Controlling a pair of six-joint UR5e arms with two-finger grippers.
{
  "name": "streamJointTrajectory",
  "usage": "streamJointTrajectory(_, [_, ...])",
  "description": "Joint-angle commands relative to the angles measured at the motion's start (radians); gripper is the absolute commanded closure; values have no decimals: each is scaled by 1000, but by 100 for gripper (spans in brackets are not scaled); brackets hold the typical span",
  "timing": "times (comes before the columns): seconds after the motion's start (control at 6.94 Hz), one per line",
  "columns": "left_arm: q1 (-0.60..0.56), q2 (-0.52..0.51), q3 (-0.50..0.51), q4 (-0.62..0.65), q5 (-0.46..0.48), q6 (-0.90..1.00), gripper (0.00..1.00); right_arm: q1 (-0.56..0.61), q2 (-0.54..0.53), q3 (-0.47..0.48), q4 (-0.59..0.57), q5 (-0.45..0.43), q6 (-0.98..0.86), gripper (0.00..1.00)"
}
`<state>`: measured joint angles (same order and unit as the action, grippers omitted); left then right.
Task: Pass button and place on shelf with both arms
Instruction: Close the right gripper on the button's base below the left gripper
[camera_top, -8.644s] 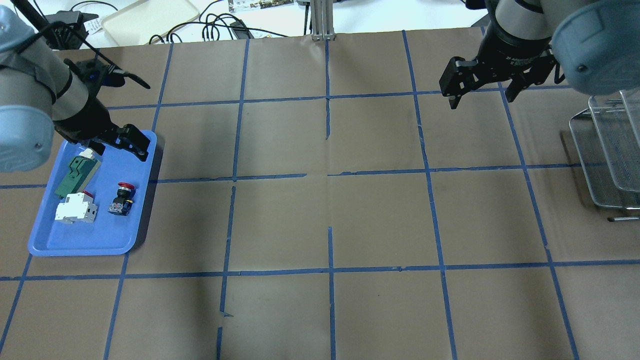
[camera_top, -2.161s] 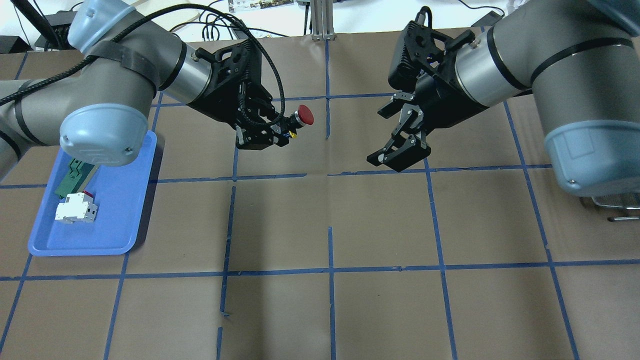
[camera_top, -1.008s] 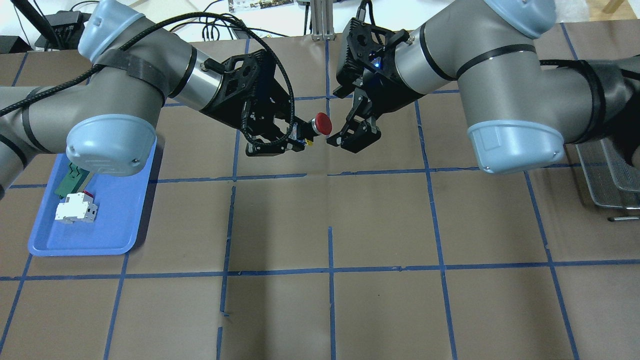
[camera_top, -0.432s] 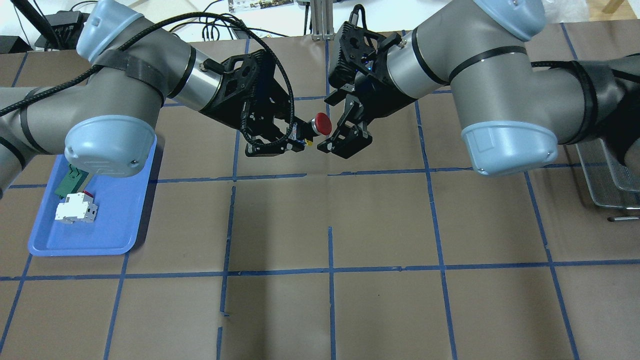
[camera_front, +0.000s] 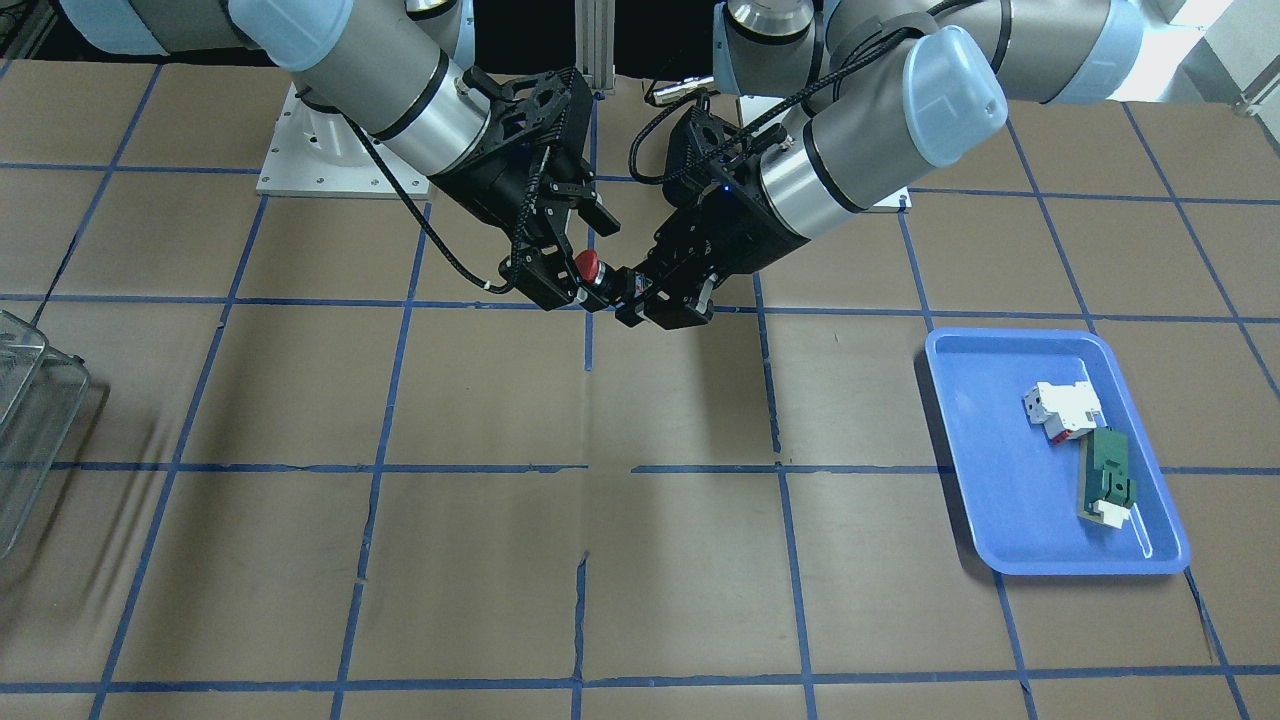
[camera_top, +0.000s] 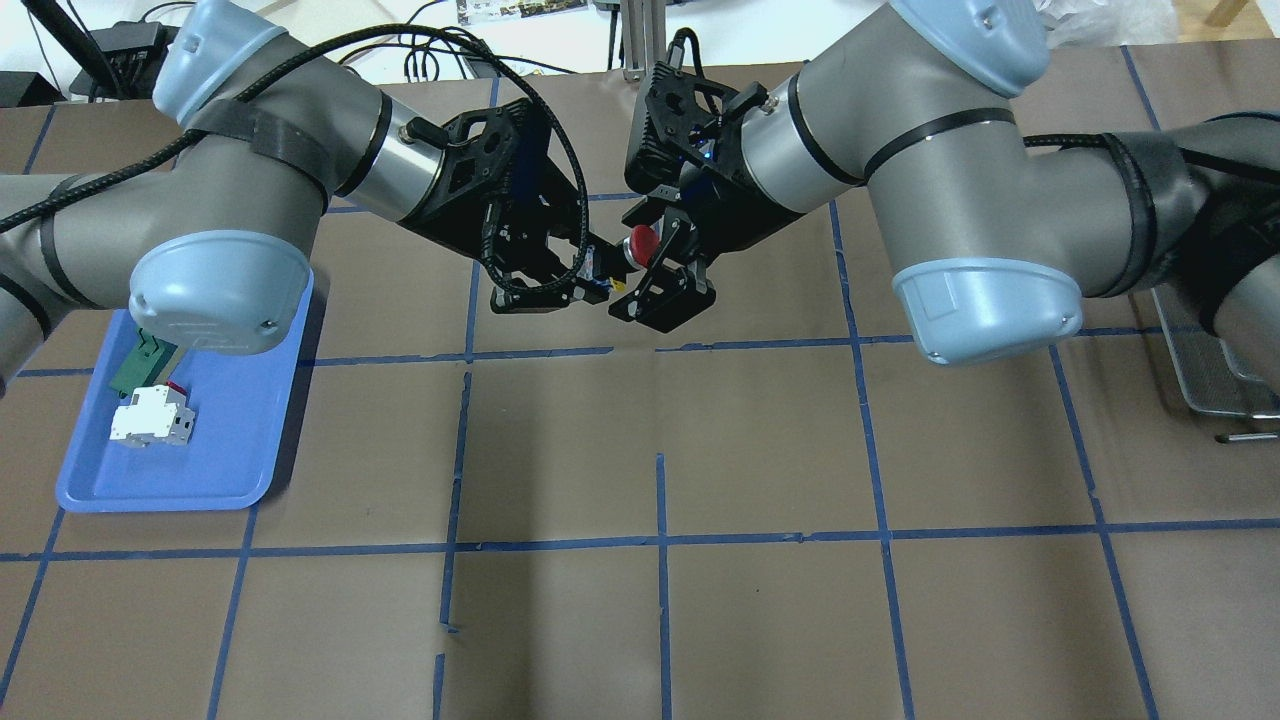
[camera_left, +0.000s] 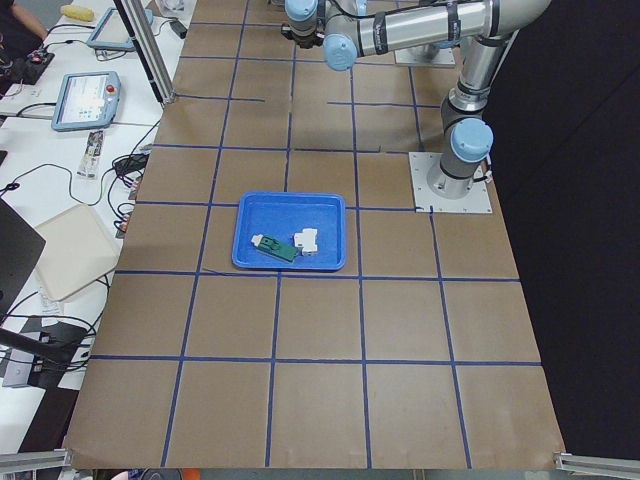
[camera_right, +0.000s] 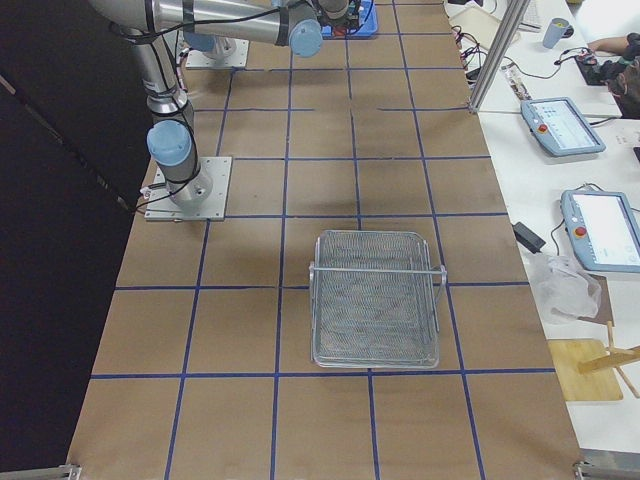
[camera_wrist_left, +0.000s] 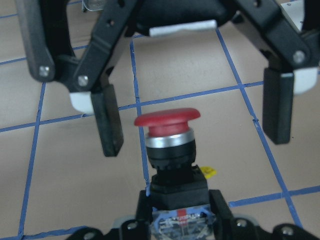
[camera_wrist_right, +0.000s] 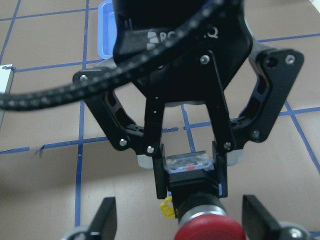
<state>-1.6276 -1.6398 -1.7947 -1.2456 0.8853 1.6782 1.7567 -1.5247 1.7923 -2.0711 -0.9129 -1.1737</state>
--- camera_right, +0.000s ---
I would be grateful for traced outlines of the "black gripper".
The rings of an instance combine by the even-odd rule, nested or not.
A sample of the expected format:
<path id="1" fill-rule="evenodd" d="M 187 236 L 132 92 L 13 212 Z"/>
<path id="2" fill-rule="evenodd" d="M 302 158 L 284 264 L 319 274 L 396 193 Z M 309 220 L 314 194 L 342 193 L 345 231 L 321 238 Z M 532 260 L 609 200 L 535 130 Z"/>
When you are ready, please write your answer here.
<path id="1" fill-rule="evenodd" d="M 360 0 L 319 0 L 322 26 L 352 31 L 361 26 Z"/>

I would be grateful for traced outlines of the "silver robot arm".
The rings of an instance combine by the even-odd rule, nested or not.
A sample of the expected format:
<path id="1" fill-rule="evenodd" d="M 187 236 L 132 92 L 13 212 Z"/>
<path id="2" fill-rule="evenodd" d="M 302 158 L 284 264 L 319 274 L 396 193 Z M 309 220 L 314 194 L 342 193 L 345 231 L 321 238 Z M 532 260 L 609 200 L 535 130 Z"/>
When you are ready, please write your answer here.
<path id="1" fill-rule="evenodd" d="M 296 56 L 316 55 L 326 27 L 360 26 L 358 1 L 92 1 L 90 5 L 131 37 L 154 39 L 175 30 L 288 47 Z"/>
<path id="2" fill-rule="evenodd" d="M 161 36 L 115 25 L 140 69 L 153 126 L 146 143 L 164 175 L 168 199 L 183 211 L 199 207 L 212 188 L 202 169 L 194 135 L 194 110 L 177 80 L 173 57 Z"/>

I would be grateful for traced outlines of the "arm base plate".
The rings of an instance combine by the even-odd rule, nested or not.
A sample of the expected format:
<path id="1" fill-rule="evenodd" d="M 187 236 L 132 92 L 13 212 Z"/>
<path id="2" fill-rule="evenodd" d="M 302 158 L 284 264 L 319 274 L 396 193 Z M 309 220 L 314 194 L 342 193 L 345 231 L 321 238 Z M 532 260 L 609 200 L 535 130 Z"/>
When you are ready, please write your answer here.
<path id="1" fill-rule="evenodd" d="M 186 68 L 191 70 L 242 69 L 249 51 L 247 40 L 213 37 L 206 42 L 189 43 Z"/>
<path id="2" fill-rule="evenodd" d="M 153 179 L 149 199 L 141 209 L 147 221 L 223 221 L 233 160 L 231 157 L 200 157 L 200 171 L 185 187 L 172 184 L 166 188 L 159 166 Z"/>

